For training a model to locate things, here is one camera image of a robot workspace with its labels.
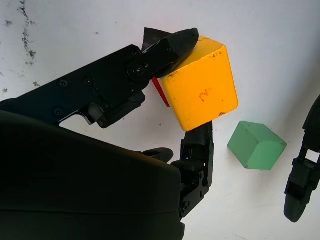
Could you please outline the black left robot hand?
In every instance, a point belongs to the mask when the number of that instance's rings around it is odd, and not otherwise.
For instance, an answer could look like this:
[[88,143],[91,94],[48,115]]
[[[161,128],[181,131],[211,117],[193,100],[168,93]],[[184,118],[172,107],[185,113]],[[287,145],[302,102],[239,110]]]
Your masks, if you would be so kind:
[[320,152],[320,99],[312,105],[303,124],[304,137],[297,158],[292,162],[292,171],[285,188],[284,215],[296,223],[310,202],[312,192],[320,182],[320,161],[307,159],[308,151]]

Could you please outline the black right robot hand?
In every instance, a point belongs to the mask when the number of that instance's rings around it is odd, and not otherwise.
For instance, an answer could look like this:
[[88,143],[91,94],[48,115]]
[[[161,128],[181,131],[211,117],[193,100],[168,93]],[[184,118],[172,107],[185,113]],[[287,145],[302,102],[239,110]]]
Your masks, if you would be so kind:
[[182,218],[213,179],[213,124],[169,148],[124,149],[60,127],[79,115],[105,129],[140,107],[143,89],[185,60],[196,28],[129,45],[0,103],[3,240],[181,240]]

